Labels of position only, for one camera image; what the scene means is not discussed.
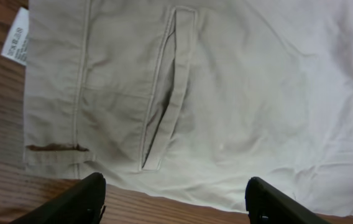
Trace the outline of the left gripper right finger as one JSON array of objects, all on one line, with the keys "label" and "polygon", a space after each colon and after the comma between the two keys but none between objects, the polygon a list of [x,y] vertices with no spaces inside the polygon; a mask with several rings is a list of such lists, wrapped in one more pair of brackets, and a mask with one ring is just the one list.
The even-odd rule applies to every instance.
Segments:
[{"label": "left gripper right finger", "polygon": [[245,189],[250,224],[329,224],[259,177]]}]

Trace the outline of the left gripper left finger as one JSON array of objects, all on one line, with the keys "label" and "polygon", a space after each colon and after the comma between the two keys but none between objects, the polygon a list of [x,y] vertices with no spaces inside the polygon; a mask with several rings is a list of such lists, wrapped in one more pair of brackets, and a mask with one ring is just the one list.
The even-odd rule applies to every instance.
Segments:
[{"label": "left gripper left finger", "polygon": [[106,180],[95,172],[10,224],[99,224],[105,196]]}]

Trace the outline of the beige shorts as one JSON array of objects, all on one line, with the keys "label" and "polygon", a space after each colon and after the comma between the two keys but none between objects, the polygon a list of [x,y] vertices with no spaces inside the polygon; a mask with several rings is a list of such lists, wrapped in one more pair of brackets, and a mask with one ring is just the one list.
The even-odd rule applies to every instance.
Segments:
[{"label": "beige shorts", "polygon": [[353,215],[353,0],[36,0],[2,55],[31,173],[230,212],[257,176]]}]

